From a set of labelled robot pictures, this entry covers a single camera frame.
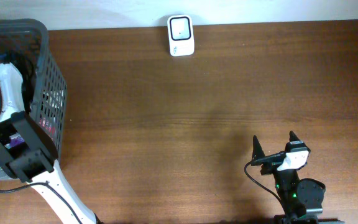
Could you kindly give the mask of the red purple tissue pack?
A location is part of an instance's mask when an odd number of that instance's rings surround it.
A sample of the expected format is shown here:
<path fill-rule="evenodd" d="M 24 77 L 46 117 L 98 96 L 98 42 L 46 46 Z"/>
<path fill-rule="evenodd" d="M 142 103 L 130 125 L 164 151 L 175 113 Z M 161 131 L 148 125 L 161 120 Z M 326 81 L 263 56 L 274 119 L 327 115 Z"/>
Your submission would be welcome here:
<path fill-rule="evenodd" d="M 23 143 L 30 144 L 31 146 L 41 143 L 47 145 L 47 138 L 55 143 L 55 126 L 43 119 L 35 122 L 30 117 L 26 117 L 23 122 L 20 122 L 15 128 L 19 128 L 17 133 L 9 136 L 9 142 L 4 145 L 7 149 Z"/>

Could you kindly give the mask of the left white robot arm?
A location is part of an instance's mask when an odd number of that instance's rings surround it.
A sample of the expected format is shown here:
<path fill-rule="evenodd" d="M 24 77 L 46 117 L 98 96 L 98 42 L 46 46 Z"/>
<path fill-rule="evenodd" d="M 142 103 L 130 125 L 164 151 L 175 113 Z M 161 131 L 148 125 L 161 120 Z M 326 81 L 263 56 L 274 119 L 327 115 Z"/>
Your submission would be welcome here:
<path fill-rule="evenodd" d="M 58 160 L 65 90 L 37 90 L 36 69 L 18 52 L 0 54 L 0 194 L 32 188 L 62 223 L 100 223 Z"/>

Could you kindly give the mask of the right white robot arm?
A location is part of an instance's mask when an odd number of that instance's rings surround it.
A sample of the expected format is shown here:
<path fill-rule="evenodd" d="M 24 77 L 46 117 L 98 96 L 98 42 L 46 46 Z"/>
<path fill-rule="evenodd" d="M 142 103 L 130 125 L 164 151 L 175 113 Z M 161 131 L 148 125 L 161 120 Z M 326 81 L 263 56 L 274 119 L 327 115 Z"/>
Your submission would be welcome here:
<path fill-rule="evenodd" d="M 338 219 L 318 218 L 323 212 L 326 186 L 318 180 L 299 178 L 298 171 L 307 165 L 311 150 L 293 131 L 289 132 L 285 149 L 276 154 L 265 155 L 257 136 L 253 136 L 252 144 L 252 158 L 244 166 L 244 173 L 280 203 L 284 214 L 274 216 L 274 223 L 342 223 Z M 251 177 L 249 166 L 260 166 L 261 175 L 272 175 L 276 191 Z"/>

